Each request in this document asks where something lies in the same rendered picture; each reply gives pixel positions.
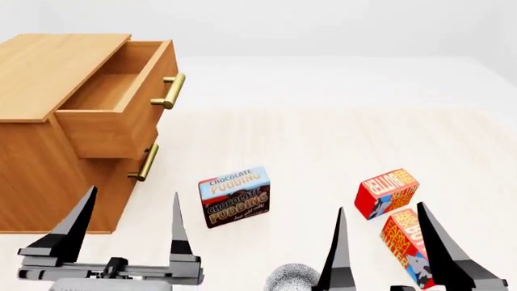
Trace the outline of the orange butter box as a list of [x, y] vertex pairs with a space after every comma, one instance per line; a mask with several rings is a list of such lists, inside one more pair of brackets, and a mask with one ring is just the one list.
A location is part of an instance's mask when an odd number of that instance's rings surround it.
[[414, 210], [404, 209], [389, 215], [380, 237], [420, 289], [435, 285]]

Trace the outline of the open wooden drawer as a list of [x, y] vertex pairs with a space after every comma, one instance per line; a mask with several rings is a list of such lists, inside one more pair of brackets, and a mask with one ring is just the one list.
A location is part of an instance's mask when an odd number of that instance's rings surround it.
[[179, 73], [172, 41], [129, 41], [55, 113], [81, 158], [134, 158], [156, 136], [163, 99]]

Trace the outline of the grey speckled bowl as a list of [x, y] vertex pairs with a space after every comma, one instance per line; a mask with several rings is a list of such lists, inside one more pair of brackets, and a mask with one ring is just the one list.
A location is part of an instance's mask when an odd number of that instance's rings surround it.
[[279, 266], [267, 277], [263, 291], [312, 291], [320, 273], [304, 264]]

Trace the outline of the wooden cabinet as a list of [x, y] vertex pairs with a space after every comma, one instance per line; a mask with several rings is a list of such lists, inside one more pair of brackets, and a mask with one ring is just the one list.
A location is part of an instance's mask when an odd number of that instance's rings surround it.
[[0, 43], [0, 233], [49, 232], [91, 187], [55, 113], [129, 41], [29, 33]]

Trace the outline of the red butter box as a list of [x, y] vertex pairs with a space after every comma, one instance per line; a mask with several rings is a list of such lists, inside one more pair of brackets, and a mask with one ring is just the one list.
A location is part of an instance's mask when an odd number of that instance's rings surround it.
[[405, 169], [363, 181], [355, 198], [355, 207], [366, 220], [408, 205], [419, 188], [419, 182]]

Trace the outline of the closed wooden drawer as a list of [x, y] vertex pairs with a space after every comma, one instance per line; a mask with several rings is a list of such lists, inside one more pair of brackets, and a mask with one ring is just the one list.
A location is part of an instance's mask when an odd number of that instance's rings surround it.
[[110, 234], [115, 231], [137, 183], [128, 174], [140, 171], [146, 155], [146, 152], [141, 152], [137, 159], [79, 159], [86, 185], [94, 185], [98, 189], [88, 233]]

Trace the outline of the chocolate pudding box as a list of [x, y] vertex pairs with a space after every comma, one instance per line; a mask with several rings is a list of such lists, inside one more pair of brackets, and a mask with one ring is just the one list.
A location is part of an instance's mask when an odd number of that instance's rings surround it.
[[209, 229], [253, 217], [270, 210], [271, 181], [264, 167], [206, 179], [198, 183]]

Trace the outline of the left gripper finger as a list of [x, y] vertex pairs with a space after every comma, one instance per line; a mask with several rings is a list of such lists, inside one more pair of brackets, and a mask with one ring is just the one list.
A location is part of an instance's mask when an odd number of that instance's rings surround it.
[[95, 206], [97, 187], [92, 186], [77, 205], [51, 232], [19, 249], [22, 266], [57, 267], [78, 259]]
[[170, 243], [169, 267], [171, 271], [201, 271], [201, 258], [192, 253], [179, 203], [179, 194], [174, 194], [172, 211], [172, 239]]

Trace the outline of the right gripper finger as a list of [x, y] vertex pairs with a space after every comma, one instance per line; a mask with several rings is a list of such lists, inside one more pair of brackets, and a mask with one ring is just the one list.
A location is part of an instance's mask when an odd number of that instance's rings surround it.
[[508, 291], [507, 281], [470, 259], [425, 203], [417, 203], [418, 221], [433, 280], [446, 291]]
[[339, 208], [334, 236], [316, 291], [354, 291], [344, 208]]

